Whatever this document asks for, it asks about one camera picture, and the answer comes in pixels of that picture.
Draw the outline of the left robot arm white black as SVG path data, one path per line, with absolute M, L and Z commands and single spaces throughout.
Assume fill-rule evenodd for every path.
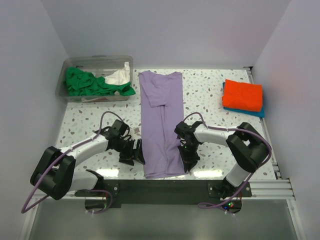
M 71 191 L 87 191 L 92 196 L 99 196 L 107 189 L 104 177 L 90 169 L 76 173 L 75 168 L 107 150 L 118 152 L 120 163 L 145 165 L 142 140 L 132 139 L 129 130 L 126 123 L 117 119 L 82 142 L 62 148 L 48 147 L 31 175 L 30 183 L 55 200 Z

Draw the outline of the purple t shirt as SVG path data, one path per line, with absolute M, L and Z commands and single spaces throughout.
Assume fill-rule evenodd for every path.
M 175 128 L 184 119 L 183 76 L 139 73 L 141 140 L 147 179 L 185 174 Z

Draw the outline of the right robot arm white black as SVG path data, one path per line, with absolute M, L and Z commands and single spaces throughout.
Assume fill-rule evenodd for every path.
M 180 122 L 174 132 L 180 140 L 178 150 L 185 172 L 196 166 L 199 145 L 213 143 L 228 147 L 236 161 L 224 179 L 211 188 L 219 198 L 235 196 L 245 180 L 272 155 L 271 145 L 247 122 L 236 128 L 206 126 L 201 121 L 192 125 Z

